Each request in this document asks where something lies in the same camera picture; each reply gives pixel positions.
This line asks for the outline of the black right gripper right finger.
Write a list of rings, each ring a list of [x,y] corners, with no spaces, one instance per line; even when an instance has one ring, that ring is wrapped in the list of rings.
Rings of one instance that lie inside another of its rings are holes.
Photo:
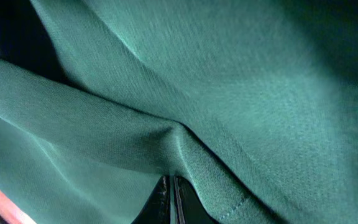
[[[191,183],[173,177],[175,218],[177,224],[218,224],[204,209]]]

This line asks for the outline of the green cloth garment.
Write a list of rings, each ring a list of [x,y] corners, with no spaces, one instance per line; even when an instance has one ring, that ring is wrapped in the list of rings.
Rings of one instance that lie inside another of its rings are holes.
[[[358,223],[358,1],[0,1],[0,189],[131,223],[180,175],[219,223]]]

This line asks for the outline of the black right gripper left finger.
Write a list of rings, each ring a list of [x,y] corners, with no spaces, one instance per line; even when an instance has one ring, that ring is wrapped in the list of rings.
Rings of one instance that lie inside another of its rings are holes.
[[[170,181],[162,176],[132,224],[170,224]]]

